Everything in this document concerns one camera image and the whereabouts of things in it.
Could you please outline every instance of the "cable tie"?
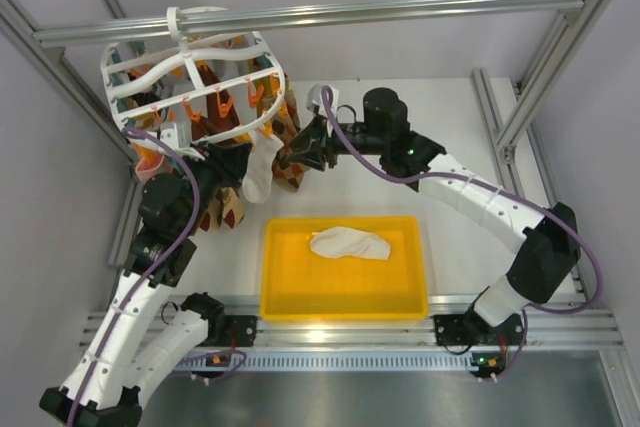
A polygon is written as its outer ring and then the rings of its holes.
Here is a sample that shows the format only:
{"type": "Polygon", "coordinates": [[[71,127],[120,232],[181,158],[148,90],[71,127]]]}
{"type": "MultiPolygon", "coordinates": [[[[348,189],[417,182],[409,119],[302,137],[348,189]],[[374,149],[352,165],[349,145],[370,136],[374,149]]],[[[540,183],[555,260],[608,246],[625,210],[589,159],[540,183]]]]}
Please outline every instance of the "cable tie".
{"type": "Polygon", "coordinates": [[[467,180],[465,181],[464,184],[462,184],[462,187],[460,187],[460,190],[458,191],[458,202],[456,203],[456,210],[460,211],[460,199],[462,198],[462,192],[464,191],[464,189],[466,189],[469,184],[471,182],[473,182],[473,179],[475,179],[477,177],[476,174],[471,174],[469,177],[467,177],[467,180]]]}

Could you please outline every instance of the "white drying rack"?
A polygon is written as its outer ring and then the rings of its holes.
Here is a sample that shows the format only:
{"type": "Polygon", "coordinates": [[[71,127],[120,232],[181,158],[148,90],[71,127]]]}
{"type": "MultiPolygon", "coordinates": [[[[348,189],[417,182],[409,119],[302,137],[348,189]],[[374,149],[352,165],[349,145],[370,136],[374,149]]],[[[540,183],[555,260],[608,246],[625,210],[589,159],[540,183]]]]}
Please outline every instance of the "white drying rack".
{"type": "MultiPolygon", "coordinates": [[[[177,104],[188,103],[198,97],[219,93],[236,85],[249,84],[254,80],[265,77],[277,79],[279,86],[276,90],[275,101],[268,110],[247,125],[240,125],[225,132],[201,137],[196,142],[217,143],[242,136],[262,127],[278,112],[284,101],[285,75],[280,63],[259,32],[219,34],[202,39],[194,39],[181,32],[180,19],[182,13],[196,14],[219,10],[224,9],[219,7],[198,7],[181,11],[178,7],[169,7],[167,9],[169,32],[171,39],[178,44],[177,47],[143,54],[131,60],[115,62],[112,54],[114,49],[117,50],[120,43],[112,43],[107,46],[100,59],[100,70],[105,92],[109,99],[111,115],[120,131],[127,126],[136,125],[137,121],[148,117],[149,114],[156,115],[177,104]],[[238,37],[243,38],[240,48],[228,48],[231,45],[230,41],[238,37]],[[266,59],[270,66],[208,86],[204,85],[196,65],[196,62],[199,61],[239,62],[259,57],[266,59]],[[135,80],[130,80],[129,76],[126,75],[127,72],[131,72],[136,68],[140,69],[143,66],[151,67],[143,74],[138,75],[135,80]],[[122,105],[122,102],[119,101],[148,91],[163,78],[171,75],[172,71],[181,69],[183,66],[186,68],[188,79],[193,86],[192,90],[125,111],[121,111],[121,108],[119,109],[119,106],[122,105]]],[[[201,154],[190,146],[190,132],[191,129],[188,123],[163,122],[160,132],[158,134],[154,132],[154,135],[158,135],[163,142],[174,148],[181,155],[202,158],[201,154]]],[[[158,146],[148,140],[136,139],[131,141],[147,149],[161,151],[158,146]]]]}

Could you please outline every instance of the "hanging sock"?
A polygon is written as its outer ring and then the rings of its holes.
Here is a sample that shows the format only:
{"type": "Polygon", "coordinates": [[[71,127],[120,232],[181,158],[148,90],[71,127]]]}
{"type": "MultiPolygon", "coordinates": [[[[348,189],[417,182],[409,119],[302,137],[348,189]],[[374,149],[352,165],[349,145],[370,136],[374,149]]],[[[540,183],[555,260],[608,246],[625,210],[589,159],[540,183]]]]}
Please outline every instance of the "hanging sock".
{"type": "Polygon", "coordinates": [[[242,192],[252,204],[261,204],[271,193],[273,172],[271,165],[276,154],[284,145],[275,135],[264,135],[260,132],[249,132],[254,149],[249,154],[247,173],[242,179],[242,192]]]}

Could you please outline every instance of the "white floor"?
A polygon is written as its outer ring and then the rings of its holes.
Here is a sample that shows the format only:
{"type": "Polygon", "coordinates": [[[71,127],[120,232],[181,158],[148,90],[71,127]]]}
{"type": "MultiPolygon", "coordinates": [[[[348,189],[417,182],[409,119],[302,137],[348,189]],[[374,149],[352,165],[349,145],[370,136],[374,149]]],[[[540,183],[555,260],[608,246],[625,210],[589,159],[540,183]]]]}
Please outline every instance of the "white floor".
{"type": "MultiPolygon", "coordinates": [[[[294,82],[301,122],[314,82],[294,82]]],[[[491,181],[496,176],[488,140],[471,81],[462,79],[334,81],[340,103],[362,115],[362,97],[379,86],[392,88],[409,107],[413,130],[444,145],[458,160],[491,181]]],[[[509,79],[493,79],[503,118],[515,105],[509,79]]],[[[349,112],[344,112],[345,120],[349,112]]],[[[525,138],[517,165],[526,196],[546,204],[540,176],[525,138]]],[[[310,171],[299,192],[274,186],[262,205],[247,204],[247,216],[236,229],[199,231],[198,250],[177,288],[177,295],[207,291],[211,295],[256,295],[260,292],[265,223],[274,217],[413,215],[422,232],[430,295],[477,294],[508,270],[512,255],[489,233],[435,199],[407,187],[386,183],[354,159],[340,158],[326,172],[310,171]]],[[[573,293],[570,279],[558,293],[573,293]]]]}

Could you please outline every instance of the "cable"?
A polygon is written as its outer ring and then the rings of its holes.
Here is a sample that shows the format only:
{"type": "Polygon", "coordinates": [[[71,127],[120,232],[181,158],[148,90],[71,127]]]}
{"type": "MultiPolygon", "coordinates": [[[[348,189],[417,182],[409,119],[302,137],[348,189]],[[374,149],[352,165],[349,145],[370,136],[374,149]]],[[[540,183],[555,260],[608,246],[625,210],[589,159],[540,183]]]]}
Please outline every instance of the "cable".
{"type": "Polygon", "coordinates": [[[78,388],[78,392],[76,393],[75,399],[73,400],[73,403],[71,404],[71,409],[69,410],[69,416],[67,417],[67,427],[73,427],[73,421],[75,419],[76,412],[78,410],[78,406],[80,405],[80,399],[82,399],[82,396],[84,395],[85,391],[87,390],[87,386],[89,385],[89,381],[91,380],[91,377],[93,376],[93,373],[96,370],[96,365],[98,364],[98,361],[95,360],[95,359],[100,358],[100,355],[102,354],[102,352],[104,351],[105,347],[107,346],[107,343],[109,342],[109,338],[111,337],[111,334],[113,333],[113,331],[114,331],[114,329],[116,327],[116,324],[118,323],[118,320],[120,319],[120,315],[121,315],[120,312],[122,310],[124,310],[125,307],[129,304],[129,302],[131,301],[131,298],[137,292],[137,290],[142,286],[144,281],[147,278],[149,278],[149,276],[151,274],[153,274],[153,272],[158,267],[160,267],[162,265],[162,263],[165,260],[167,260],[167,258],[189,236],[189,233],[193,229],[193,226],[195,225],[196,219],[198,217],[198,211],[200,210],[200,190],[198,189],[198,183],[196,181],[196,178],[193,175],[193,172],[191,172],[191,169],[189,168],[189,166],[186,164],[186,162],[184,160],[182,160],[182,157],[180,157],[180,155],[176,151],[174,151],[171,147],[169,147],[167,144],[165,144],[161,140],[158,140],[154,135],[149,134],[148,132],[145,132],[143,130],[135,129],[133,127],[126,127],[125,129],[123,129],[122,133],[124,135],[126,135],[127,137],[129,137],[130,139],[146,139],[146,140],[149,140],[150,142],[156,144],[158,147],[163,149],[165,152],[167,152],[173,158],[173,160],[182,168],[182,170],[184,171],[185,175],[187,176],[187,179],[189,179],[189,183],[191,184],[191,190],[193,191],[193,208],[191,210],[191,217],[189,217],[189,221],[187,222],[187,225],[185,225],[185,227],[182,230],[182,232],[180,233],[180,235],[176,238],[176,240],[173,241],[173,243],[169,246],[169,248],[167,250],[165,250],[155,260],[155,262],[153,264],[151,264],[151,266],[149,266],[149,268],[143,272],[143,274],[136,281],[136,283],[133,284],[131,289],[129,289],[129,292],[127,292],[127,294],[124,296],[124,298],[120,302],[120,305],[118,305],[118,310],[119,311],[116,312],[113,315],[113,317],[111,318],[111,322],[107,326],[107,328],[106,328],[106,330],[104,332],[104,335],[102,336],[102,339],[100,340],[100,343],[98,344],[98,347],[96,348],[96,352],[94,354],[95,358],[89,364],[89,367],[87,368],[87,372],[85,373],[84,378],[82,379],[82,382],[80,383],[80,387],[78,388]]]}
{"type": "Polygon", "coordinates": [[[449,350],[449,347],[447,347],[446,345],[442,344],[442,346],[444,347],[444,350],[449,352],[451,355],[464,355],[464,354],[466,354],[467,352],[469,352],[471,350],[471,347],[473,347],[472,344],[469,344],[464,349],[462,349],[461,351],[453,352],[453,351],[449,350]]]}
{"type": "Polygon", "coordinates": [[[502,377],[507,375],[507,373],[513,368],[516,361],[520,358],[520,354],[522,354],[522,349],[524,348],[524,345],[527,343],[527,333],[529,332],[529,319],[527,318],[527,313],[525,312],[524,309],[522,309],[520,313],[522,314],[522,338],[520,339],[518,348],[513,354],[513,357],[511,357],[511,360],[509,361],[507,366],[504,368],[502,372],[496,375],[496,378],[498,379],[501,379],[502,377]]]}
{"type": "Polygon", "coordinates": [[[169,322],[167,322],[164,319],[164,309],[167,308],[167,305],[173,305],[173,308],[176,309],[176,312],[178,312],[180,309],[178,308],[178,304],[176,304],[173,300],[170,300],[169,302],[165,302],[164,305],[162,306],[162,309],[160,309],[160,319],[162,319],[162,321],[167,324],[167,325],[171,325],[169,322]]]}
{"type": "MultiPolygon", "coordinates": [[[[371,164],[367,159],[365,159],[362,156],[362,154],[360,154],[360,152],[358,152],[358,150],[353,146],[353,144],[349,142],[349,139],[347,139],[347,136],[342,131],[340,124],[338,123],[335,115],[331,111],[332,102],[333,102],[333,92],[328,86],[325,85],[322,87],[322,103],[324,104],[323,105],[324,110],[327,113],[327,118],[329,119],[329,122],[331,123],[333,130],[338,135],[338,138],[342,141],[342,143],[344,144],[345,148],[349,151],[349,153],[364,167],[366,167],[367,170],[376,174],[378,177],[384,180],[387,180],[389,182],[392,182],[394,184],[410,184],[412,182],[416,182],[418,180],[427,179],[427,178],[454,179],[454,180],[470,182],[473,185],[481,187],[485,190],[489,190],[491,192],[496,191],[496,187],[487,182],[483,182],[475,178],[469,178],[466,175],[453,174],[449,172],[422,172],[420,174],[412,175],[411,177],[400,178],[400,177],[394,177],[392,175],[387,174],[386,172],[381,171],[376,166],[371,164]]],[[[591,250],[591,247],[589,247],[587,242],[580,236],[580,234],[578,234],[578,232],[576,232],[569,225],[567,225],[567,223],[565,223],[562,219],[557,217],[553,212],[550,212],[540,207],[539,205],[531,202],[530,200],[524,199],[510,192],[506,192],[505,190],[500,190],[499,195],[513,202],[517,202],[521,205],[529,207],[530,209],[535,210],[536,212],[544,215],[545,217],[549,218],[551,221],[555,222],[562,230],[564,230],[573,240],[575,240],[580,245],[582,250],[584,250],[584,252],[587,254],[587,257],[589,257],[589,260],[591,261],[591,264],[593,266],[593,271],[595,273],[596,290],[590,299],[587,299],[584,304],[579,305],[578,307],[574,307],[571,309],[551,309],[549,307],[544,307],[538,304],[530,304],[530,305],[534,309],[538,309],[542,312],[546,312],[549,314],[577,314],[579,312],[583,312],[584,310],[588,309],[589,307],[594,305],[596,302],[598,302],[600,300],[600,297],[602,296],[602,286],[604,283],[602,278],[602,269],[600,267],[600,263],[598,262],[598,259],[595,256],[595,253],[593,252],[593,250],[591,250]]]]}
{"type": "Polygon", "coordinates": [[[357,121],[358,120],[358,114],[356,114],[356,109],[354,109],[353,107],[351,107],[350,105],[347,104],[343,104],[340,105],[337,109],[336,109],[336,115],[338,115],[340,113],[340,109],[347,109],[350,110],[351,113],[353,114],[353,121],[357,121]]]}
{"type": "MultiPolygon", "coordinates": [[[[185,364],[189,364],[191,362],[197,362],[198,360],[204,360],[204,359],[209,359],[211,357],[217,357],[217,356],[221,356],[221,355],[229,355],[229,356],[233,356],[233,354],[239,354],[242,356],[242,360],[240,362],[238,362],[236,365],[234,365],[232,368],[230,368],[229,370],[225,370],[222,375],[220,375],[219,377],[214,377],[212,379],[210,379],[211,382],[220,382],[222,380],[226,380],[229,377],[231,377],[232,375],[234,375],[244,364],[247,363],[247,359],[248,359],[248,355],[246,352],[244,352],[243,350],[238,350],[238,349],[229,349],[229,350],[221,350],[220,352],[210,352],[208,354],[204,354],[204,355],[198,355],[196,357],[188,357],[185,359],[182,359],[180,362],[178,362],[178,365],[185,365],[185,364]]],[[[171,377],[191,377],[191,374],[188,374],[186,372],[176,372],[175,374],[171,374],[171,377]]]]}

